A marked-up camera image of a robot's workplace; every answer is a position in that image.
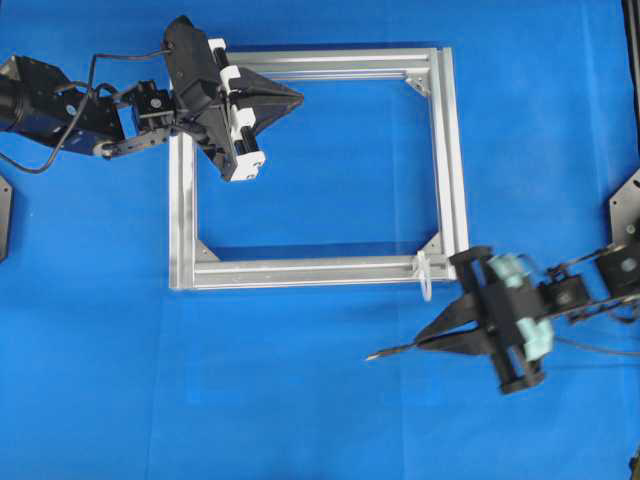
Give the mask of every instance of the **black metal plate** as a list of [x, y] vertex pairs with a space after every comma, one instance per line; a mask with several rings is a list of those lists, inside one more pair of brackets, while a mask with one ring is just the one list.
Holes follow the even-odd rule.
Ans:
[[13, 188], [0, 176], [0, 262], [7, 257]]
[[611, 240], [628, 245], [640, 239], [640, 170], [609, 199]]

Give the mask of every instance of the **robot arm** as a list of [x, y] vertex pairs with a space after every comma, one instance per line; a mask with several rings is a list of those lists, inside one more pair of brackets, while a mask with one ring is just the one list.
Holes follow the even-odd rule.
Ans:
[[[251, 70], [230, 65], [222, 39], [212, 41], [179, 17], [167, 28], [163, 49], [142, 57], [96, 55], [89, 82], [70, 82], [62, 71], [12, 56], [0, 67], [0, 130], [58, 150], [104, 158], [135, 153], [191, 135], [226, 181], [250, 180], [266, 157], [256, 135], [300, 105], [303, 96]], [[92, 86], [98, 58], [142, 60], [163, 55], [173, 90], [141, 81], [117, 92]], [[85, 93], [78, 86], [87, 89]], [[101, 90], [109, 94], [101, 96]], [[118, 110], [131, 107], [137, 135], [125, 138]], [[20, 166], [9, 159], [15, 166]], [[21, 170], [40, 173], [44, 169]]]
[[[591, 298], [581, 275], [569, 268], [594, 260], [609, 298]], [[450, 258], [464, 294], [451, 303], [412, 343], [381, 350], [373, 360], [411, 348], [463, 355], [487, 355], [503, 394], [538, 385], [544, 379], [542, 358], [553, 346], [551, 321], [571, 323], [631, 306], [640, 300], [640, 243], [611, 246], [546, 271], [534, 285], [519, 257], [494, 256], [475, 247]], [[632, 318], [617, 317], [630, 323]], [[459, 327], [472, 325], [468, 330]]]

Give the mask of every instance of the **metal bracket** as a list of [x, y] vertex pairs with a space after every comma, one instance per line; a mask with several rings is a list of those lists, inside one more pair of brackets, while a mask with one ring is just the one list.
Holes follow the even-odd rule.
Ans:
[[0, 176], [0, 262], [7, 257], [9, 252], [12, 199], [13, 188]]
[[640, 170], [611, 196], [609, 212], [614, 244], [627, 245], [640, 238]]
[[97, 149], [95, 153], [107, 158], [115, 158], [122, 155], [128, 155], [130, 153], [139, 152], [154, 145], [166, 143], [167, 139], [169, 138], [169, 133], [169, 128], [157, 128], [136, 137], [127, 138], [122, 142], [109, 144], [108, 149], [99, 147], [99, 150]]
[[424, 73], [409, 73], [405, 82], [423, 97], [431, 95], [428, 85], [429, 79]]

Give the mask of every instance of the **rectangular metal frame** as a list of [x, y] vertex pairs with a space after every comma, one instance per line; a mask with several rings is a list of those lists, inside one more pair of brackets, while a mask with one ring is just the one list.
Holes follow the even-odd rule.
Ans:
[[[439, 220], [439, 232], [422, 250], [430, 265], [424, 273], [431, 281], [455, 279], [447, 258], [466, 250], [469, 239], [450, 48], [229, 53], [229, 59], [277, 81], [400, 79], [423, 95]], [[170, 143], [169, 215], [169, 281], [175, 290], [419, 281], [411, 255], [220, 261], [198, 238], [196, 151], [185, 134]]]

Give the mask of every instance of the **white plastic part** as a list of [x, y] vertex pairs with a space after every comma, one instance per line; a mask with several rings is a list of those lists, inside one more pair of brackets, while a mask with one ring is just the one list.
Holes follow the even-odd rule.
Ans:
[[493, 257], [488, 263], [508, 288], [520, 288], [528, 275], [518, 257], [510, 253]]
[[229, 87], [229, 80], [232, 78], [240, 78], [240, 69], [236, 65], [229, 65], [220, 70], [220, 79], [227, 95], [232, 91], [231, 87]]
[[525, 317], [516, 322], [524, 337], [524, 354], [528, 362], [539, 360], [553, 349], [553, 325], [548, 318], [539, 320]]
[[240, 130], [243, 127], [252, 128], [256, 123], [256, 115], [253, 108], [243, 108], [238, 110], [235, 105], [231, 106], [231, 140], [237, 142], [242, 140]]
[[425, 302], [431, 301], [431, 261], [424, 253], [423, 250], [420, 250], [416, 257], [413, 260], [413, 274], [418, 279], [420, 283], [420, 290], [422, 291], [422, 298]]
[[211, 50], [215, 50], [216, 48], [226, 50], [227, 44], [225, 43], [224, 38], [212, 38], [209, 40], [209, 48], [211, 48]]
[[233, 172], [231, 177], [232, 182], [239, 182], [243, 180], [253, 180], [258, 175], [260, 167], [264, 165], [266, 157], [263, 151], [245, 153], [244, 155], [238, 155], [236, 161], [238, 166]]

